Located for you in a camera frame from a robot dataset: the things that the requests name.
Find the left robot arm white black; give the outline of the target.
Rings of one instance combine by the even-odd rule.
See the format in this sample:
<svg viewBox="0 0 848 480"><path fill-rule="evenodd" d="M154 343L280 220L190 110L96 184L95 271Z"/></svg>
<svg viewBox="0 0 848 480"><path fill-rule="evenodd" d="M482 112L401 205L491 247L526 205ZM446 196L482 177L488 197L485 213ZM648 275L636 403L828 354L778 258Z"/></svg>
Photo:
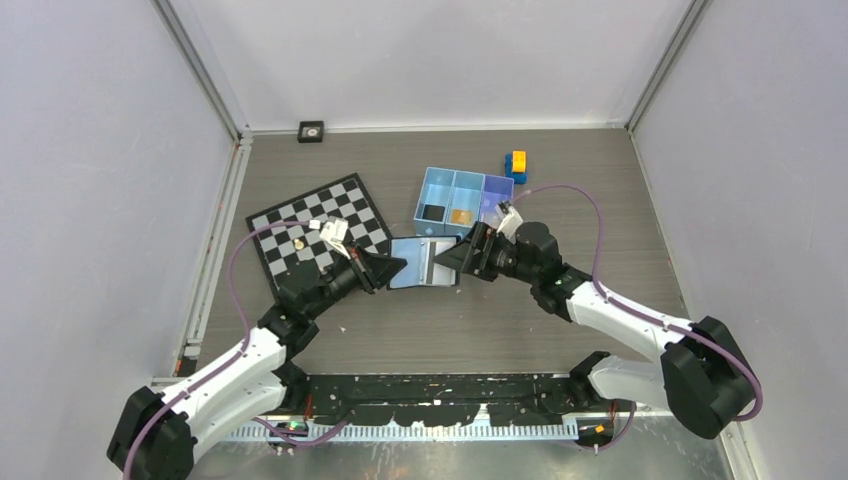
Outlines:
<svg viewBox="0 0 848 480"><path fill-rule="evenodd" d="M277 300L241 341L192 376L128 398L106 450L127 479L185 479L224 436L278 409L298 412L309 387L292 359L318 333L316 319L349 294L386 287L406 260L355 246L330 266L291 267Z"/></svg>

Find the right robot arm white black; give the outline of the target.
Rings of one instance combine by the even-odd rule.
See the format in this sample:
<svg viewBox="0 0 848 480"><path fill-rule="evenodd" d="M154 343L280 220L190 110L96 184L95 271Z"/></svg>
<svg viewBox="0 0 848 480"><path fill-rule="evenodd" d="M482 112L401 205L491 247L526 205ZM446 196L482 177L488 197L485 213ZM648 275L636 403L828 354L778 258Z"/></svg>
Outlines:
<svg viewBox="0 0 848 480"><path fill-rule="evenodd" d="M568 264L543 223L525 223L508 238L478 222L435 261L489 282L500 276L524 282L546 313L595 329L643 356L634 362L598 352L575 367L571 397L584 410L608 399L631 400L666 409L691 433L714 439L762 407L762 386L723 322L668 316L612 292Z"/></svg>

